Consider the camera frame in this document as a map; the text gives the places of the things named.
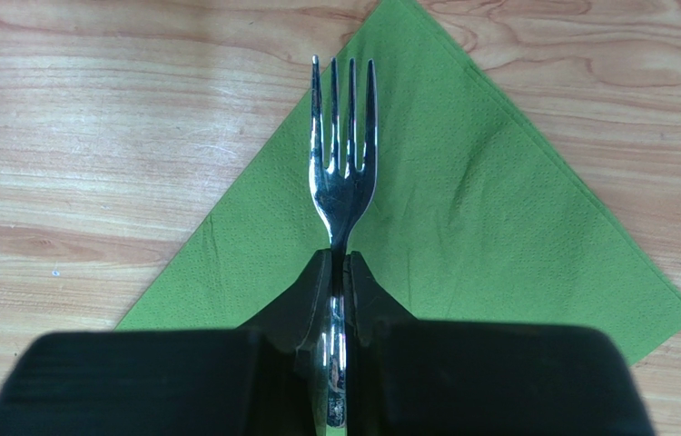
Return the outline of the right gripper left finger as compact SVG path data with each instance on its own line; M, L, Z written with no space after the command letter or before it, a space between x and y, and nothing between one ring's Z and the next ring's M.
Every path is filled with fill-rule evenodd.
M293 358L293 371L313 379L323 362L319 345L331 296L331 251L318 250L295 282L240 325L255 329Z

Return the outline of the silver fork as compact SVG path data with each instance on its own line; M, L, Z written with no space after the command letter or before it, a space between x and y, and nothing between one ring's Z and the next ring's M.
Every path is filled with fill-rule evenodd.
M323 221L331 250L331 284L328 323L321 334L321 367L327 400L324 418L330 428L344 428L348 420L347 370L348 339L346 309L348 298L343 285L343 263L350 234L367 211L378 176L379 105L374 61L367 66L364 142L357 138L357 68L349 60L346 144L341 145L339 73L336 58L331 59L331 140L325 150L322 114L321 69L317 55L311 70L311 134L309 187L314 206Z

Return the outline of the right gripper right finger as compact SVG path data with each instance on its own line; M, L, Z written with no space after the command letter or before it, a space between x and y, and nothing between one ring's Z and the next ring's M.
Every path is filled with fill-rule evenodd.
M401 354L408 346L408 328L417 318L378 283L360 252L346 256L343 284L350 361L362 362L368 349Z

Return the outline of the green paper napkin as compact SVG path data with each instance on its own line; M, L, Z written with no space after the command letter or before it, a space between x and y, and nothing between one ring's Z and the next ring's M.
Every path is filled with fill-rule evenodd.
M373 201L350 247L426 319L587 325L635 363L681 331L681 292L417 3L384 1L339 52L376 65ZM328 243L300 100L120 322L233 327Z

